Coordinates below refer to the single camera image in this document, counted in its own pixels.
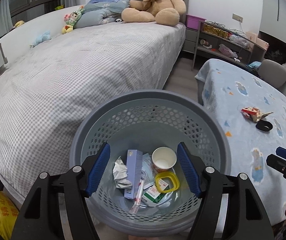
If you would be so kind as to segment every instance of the blue blanket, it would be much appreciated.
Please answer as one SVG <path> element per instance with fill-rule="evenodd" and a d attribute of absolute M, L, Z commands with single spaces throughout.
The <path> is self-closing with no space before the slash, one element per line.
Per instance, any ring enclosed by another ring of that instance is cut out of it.
<path fill-rule="evenodd" d="M 88 3 L 84 6 L 81 18 L 74 28 L 84 28 L 115 22 L 120 18 L 122 11 L 129 7 L 130 0 L 119 0 L 118 2 Z"/>
<path fill-rule="evenodd" d="M 272 225 L 281 222 L 285 219 L 286 179 L 266 165 L 266 158 L 277 147 L 286 148 L 286 97 L 252 74 L 217 59 L 208 60 L 195 78 L 204 107 L 219 121 L 228 139 L 231 175 L 248 174 Z M 243 117 L 241 109 L 248 106 L 274 112 L 265 118 L 273 124 L 270 132 L 257 130 L 254 122 Z M 226 205 L 224 197 L 222 206 Z M 223 225 L 220 214 L 217 230 L 222 232 Z"/>

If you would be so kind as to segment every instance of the black hair tie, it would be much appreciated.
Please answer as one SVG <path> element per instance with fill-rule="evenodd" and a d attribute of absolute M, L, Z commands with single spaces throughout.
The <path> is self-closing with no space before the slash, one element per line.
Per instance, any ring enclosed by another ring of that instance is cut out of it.
<path fill-rule="evenodd" d="M 257 122 L 256 128 L 262 132 L 268 132 L 272 130 L 273 125 L 270 122 L 261 119 Z"/>

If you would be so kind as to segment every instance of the mattress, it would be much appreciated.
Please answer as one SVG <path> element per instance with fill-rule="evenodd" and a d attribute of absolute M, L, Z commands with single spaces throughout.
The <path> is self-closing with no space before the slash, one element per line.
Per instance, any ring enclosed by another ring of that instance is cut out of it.
<path fill-rule="evenodd" d="M 0 179 L 23 202 L 37 176 L 64 173 L 83 119 L 100 103 L 162 89 L 185 26 L 109 23 L 43 42 L 0 76 Z"/>
<path fill-rule="evenodd" d="M 231 175 L 246 173 L 251 179 L 270 222 L 285 220 L 286 179 L 267 166 L 266 158 L 277 147 L 286 148 L 286 97 L 254 75 L 227 62 L 210 59 L 195 77 L 206 110 L 222 126 L 231 150 Z M 265 120 L 273 124 L 269 132 L 257 130 L 255 123 L 241 114 L 253 106 L 273 112 Z M 217 232 L 222 233 L 227 209 L 223 196 Z"/>

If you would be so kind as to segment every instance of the stuffed toy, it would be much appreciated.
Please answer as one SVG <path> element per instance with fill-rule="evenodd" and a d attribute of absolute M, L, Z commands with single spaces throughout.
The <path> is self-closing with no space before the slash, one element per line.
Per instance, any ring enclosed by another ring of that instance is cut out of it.
<path fill-rule="evenodd" d="M 49 41 L 51 39 L 51 31 L 47 31 L 47 32 L 44 32 L 42 35 L 39 35 L 34 44 L 31 45 L 31 47 L 35 47 L 37 45 L 39 45 L 40 43 L 44 42 L 44 41 Z"/>
<path fill-rule="evenodd" d="M 18 21 L 17 23 L 15 23 L 14 28 L 17 28 L 21 25 L 23 25 L 25 22 L 24 21 Z"/>
<path fill-rule="evenodd" d="M 62 34 L 69 33 L 73 30 L 74 25 L 81 18 L 84 12 L 84 6 L 81 6 L 77 11 L 72 12 L 71 14 L 66 14 L 64 17 L 64 22 L 67 24 L 62 29 Z"/>
<path fill-rule="evenodd" d="M 65 34 L 65 33 L 70 33 L 72 30 L 73 30 L 73 26 L 71 25 L 65 25 L 62 29 L 62 34 Z"/>
<path fill-rule="evenodd" d="M 158 24 L 175 26 L 185 12 L 183 0 L 131 0 L 130 8 L 122 12 L 122 19 L 127 23 L 156 21 Z"/>

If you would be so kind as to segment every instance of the paper cup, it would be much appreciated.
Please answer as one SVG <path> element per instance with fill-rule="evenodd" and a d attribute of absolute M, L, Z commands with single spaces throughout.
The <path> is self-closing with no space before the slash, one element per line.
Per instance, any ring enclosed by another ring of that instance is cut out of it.
<path fill-rule="evenodd" d="M 175 152 L 168 147 L 157 148 L 152 154 L 152 162 L 158 172 L 169 170 L 175 165 L 176 161 Z"/>

